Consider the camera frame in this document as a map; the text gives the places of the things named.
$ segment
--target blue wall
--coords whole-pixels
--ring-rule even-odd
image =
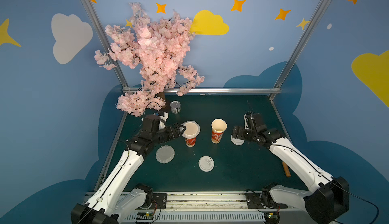
[[[347,179],[352,193],[376,203],[377,223],[389,218],[389,108],[354,75],[351,64],[361,54],[389,50],[388,6],[389,0],[355,5],[333,0],[275,97],[293,143],[321,168]],[[350,201],[339,221],[372,220],[374,207]]]
[[[172,17],[173,9],[181,17],[193,20],[197,12],[209,10],[223,18],[230,30],[225,35],[198,35],[189,44],[191,51],[184,59],[184,65],[192,65],[205,76],[200,87],[239,87],[237,76],[258,76],[267,68],[288,60],[303,30],[296,27],[303,17],[309,20],[319,0],[246,0],[242,12],[231,11],[234,0],[96,0],[93,3],[103,26],[126,25],[132,16],[129,2],[139,2],[151,17],[159,21]],[[166,4],[166,14],[156,13],[156,3]],[[291,10],[285,21],[275,20],[280,8]],[[121,65],[129,86],[135,86],[142,79],[140,65],[135,69]],[[282,68],[269,74],[269,81],[255,81],[250,87],[273,87]]]
[[[69,63],[54,58],[56,13],[90,24],[80,0],[0,0],[0,10],[21,45],[0,45],[0,223],[69,223],[112,144],[121,86],[96,65],[94,31]]]

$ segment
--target tree trunk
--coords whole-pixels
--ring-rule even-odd
[[[162,106],[161,111],[169,112],[170,111],[170,102],[166,100],[165,93],[160,92],[160,93],[157,93],[156,95],[157,95],[157,97],[160,97],[161,99],[163,99],[165,101],[165,105]]]

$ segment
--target white cloud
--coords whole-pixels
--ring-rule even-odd
[[[51,30],[56,40],[52,49],[54,57],[62,65],[71,61],[93,37],[92,27],[73,14],[55,14]]]

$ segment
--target dark blue cloud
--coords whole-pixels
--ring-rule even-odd
[[[281,74],[286,61],[270,66],[259,76],[235,76],[224,84],[224,88],[272,88]]]
[[[380,209],[376,224],[387,223],[389,213],[389,182],[370,163],[348,148],[328,141],[307,141],[299,119],[293,115],[302,92],[302,78],[294,65],[286,78],[282,93],[274,102],[290,135],[293,144],[319,167],[334,177],[342,176],[350,184],[350,192],[375,203]],[[350,210],[340,216],[343,223],[369,223],[375,216],[372,205],[350,197]]]
[[[0,218],[0,224],[70,223],[71,210],[76,203],[82,202],[85,192],[93,191],[103,168],[123,115],[123,112],[114,106],[121,93],[122,87],[117,85],[105,97],[98,126],[99,160],[91,167],[85,180],[69,180],[44,188],[7,212]]]

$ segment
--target wooden stick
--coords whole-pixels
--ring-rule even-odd
[[[289,172],[289,168],[288,168],[288,165],[284,162],[282,162],[282,165],[284,166],[284,171],[285,171],[285,174],[287,177],[291,177],[291,173]]]

